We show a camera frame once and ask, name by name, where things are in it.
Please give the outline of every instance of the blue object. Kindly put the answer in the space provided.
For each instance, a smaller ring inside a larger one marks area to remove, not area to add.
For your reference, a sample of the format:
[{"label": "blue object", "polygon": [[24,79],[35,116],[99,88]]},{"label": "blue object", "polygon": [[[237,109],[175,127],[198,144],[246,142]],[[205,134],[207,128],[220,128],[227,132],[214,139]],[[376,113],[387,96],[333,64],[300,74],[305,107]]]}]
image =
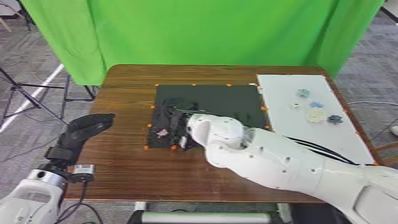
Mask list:
[{"label": "blue object", "polygon": [[342,123],[342,117],[339,115],[332,115],[328,118],[326,118],[326,122],[332,123],[332,124],[339,124]]},{"label": "blue object", "polygon": [[323,104],[319,102],[316,102],[316,101],[309,104],[309,106],[312,108],[323,108]]},{"label": "blue object", "polygon": [[300,98],[305,98],[307,99],[307,97],[309,97],[309,90],[307,89],[298,89],[296,90],[296,96]]}]

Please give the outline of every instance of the white sheet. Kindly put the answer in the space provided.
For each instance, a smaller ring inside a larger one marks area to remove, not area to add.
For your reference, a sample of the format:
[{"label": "white sheet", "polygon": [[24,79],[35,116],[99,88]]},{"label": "white sheet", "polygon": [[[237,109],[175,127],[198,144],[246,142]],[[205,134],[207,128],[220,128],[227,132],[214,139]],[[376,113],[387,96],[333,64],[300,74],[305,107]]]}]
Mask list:
[{"label": "white sheet", "polygon": [[[325,77],[321,75],[259,75],[257,81],[273,131],[325,146],[355,163],[371,164],[374,160],[360,136],[355,134],[355,127]],[[309,90],[307,99],[296,97],[298,89]],[[342,117],[341,124],[307,121],[305,112],[312,101],[325,105],[326,116]],[[300,104],[298,109],[291,107],[294,103]]]}]

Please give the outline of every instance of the green screen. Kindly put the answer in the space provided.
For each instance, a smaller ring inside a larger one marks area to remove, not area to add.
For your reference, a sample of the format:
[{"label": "green screen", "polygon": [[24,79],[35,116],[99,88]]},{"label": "green screen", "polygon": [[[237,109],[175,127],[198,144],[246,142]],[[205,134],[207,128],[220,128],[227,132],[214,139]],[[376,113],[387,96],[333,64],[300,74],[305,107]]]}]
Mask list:
[{"label": "green screen", "polygon": [[381,0],[22,0],[74,82],[115,64],[319,66],[335,76]]}]

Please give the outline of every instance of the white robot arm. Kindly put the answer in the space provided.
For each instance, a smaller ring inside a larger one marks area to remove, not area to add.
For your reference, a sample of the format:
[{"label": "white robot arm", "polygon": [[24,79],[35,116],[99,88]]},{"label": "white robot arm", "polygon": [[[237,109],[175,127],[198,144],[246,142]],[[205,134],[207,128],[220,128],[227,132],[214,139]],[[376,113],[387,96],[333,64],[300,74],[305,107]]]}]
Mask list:
[{"label": "white robot arm", "polygon": [[70,121],[56,145],[49,147],[44,155],[47,163],[31,170],[10,194],[0,199],[1,224],[62,222],[58,211],[67,181],[88,181],[83,172],[81,175],[67,173],[67,166],[76,164],[85,141],[110,128],[111,123],[113,114],[92,114]]},{"label": "white robot arm", "polygon": [[229,117],[193,114],[191,139],[213,166],[264,187],[321,199],[355,224],[398,222],[398,171],[349,164],[332,152],[298,144],[273,132],[243,127]]}]

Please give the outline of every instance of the orange marker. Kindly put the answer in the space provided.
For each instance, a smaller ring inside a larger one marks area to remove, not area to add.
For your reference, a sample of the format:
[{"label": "orange marker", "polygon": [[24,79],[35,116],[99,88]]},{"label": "orange marker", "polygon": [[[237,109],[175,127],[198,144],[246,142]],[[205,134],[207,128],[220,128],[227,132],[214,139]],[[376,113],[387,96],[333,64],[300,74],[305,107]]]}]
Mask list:
[{"label": "orange marker", "polygon": [[172,145],[170,146],[170,150],[177,150],[177,145]]}]

